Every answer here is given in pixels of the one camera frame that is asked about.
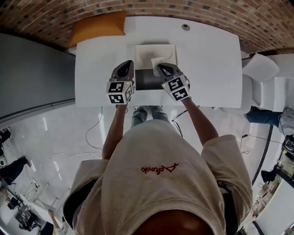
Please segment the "tiled floor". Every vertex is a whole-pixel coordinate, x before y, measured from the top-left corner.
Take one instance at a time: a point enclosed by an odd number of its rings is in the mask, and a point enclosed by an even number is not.
[[[164,106],[163,110],[172,120],[185,108]],[[220,135],[233,134],[239,141],[244,134],[267,138],[268,125],[250,125],[244,115],[228,114],[208,107],[201,108],[201,110],[211,120]],[[124,131],[130,128],[133,111],[134,108],[129,107],[124,122]],[[114,113],[115,107],[103,108],[100,123],[88,133],[88,141],[91,145],[102,148]],[[18,122],[11,126],[11,139],[4,144],[7,161],[11,163],[21,155],[27,155],[36,170],[34,172],[33,168],[28,168],[28,175],[41,185],[50,184],[42,196],[42,201],[51,204],[56,197],[62,198],[71,187],[81,161],[101,157],[101,150],[89,146],[85,138],[87,130],[97,123],[100,116],[100,107],[68,106]],[[180,116],[177,122],[184,138],[201,152],[202,146],[188,113]],[[242,140],[241,151],[249,151],[243,156],[251,178],[256,172],[265,144],[265,140],[255,137],[247,137]],[[16,183],[16,192],[24,194],[30,184],[26,170],[23,170]],[[28,195],[28,199],[33,196],[34,191]]]

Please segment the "orange pillow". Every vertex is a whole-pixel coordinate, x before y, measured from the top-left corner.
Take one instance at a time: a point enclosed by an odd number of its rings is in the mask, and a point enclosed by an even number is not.
[[[87,39],[102,36],[125,35],[124,21],[126,15],[126,11],[119,11],[96,17],[89,17],[75,22],[68,47],[71,48],[76,46],[77,43]]]

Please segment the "white table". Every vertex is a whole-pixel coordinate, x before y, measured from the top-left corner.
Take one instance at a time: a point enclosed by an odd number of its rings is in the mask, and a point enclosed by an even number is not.
[[[190,31],[184,31],[188,24]],[[113,69],[134,60],[134,46],[175,44],[178,67],[190,79],[200,106],[241,106],[242,65],[238,36],[209,25],[166,17],[127,17],[125,36],[78,43],[75,65],[76,105],[108,106],[106,83]],[[182,105],[164,90],[136,91],[130,105]]]

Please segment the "white desk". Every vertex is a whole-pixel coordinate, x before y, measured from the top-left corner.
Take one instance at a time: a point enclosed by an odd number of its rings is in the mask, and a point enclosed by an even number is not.
[[[184,31],[188,24],[190,31]],[[190,79],[200,106],[241,106],[242,65],[238,36],[209,25],[166,17],[127,17],[125,36],[78,43],[75,65],[76,105],[109,106],[106,82],[113,69],[134,60],[134,46],[175,44],[178,67]],[[130,105],[182,105],[164,90],[136,91]]]

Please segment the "gray partition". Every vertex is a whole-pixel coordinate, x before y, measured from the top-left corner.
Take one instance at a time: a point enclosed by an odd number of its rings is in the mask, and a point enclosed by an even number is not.
[[[0,129],[74,102],[75,56],[0,34]]]

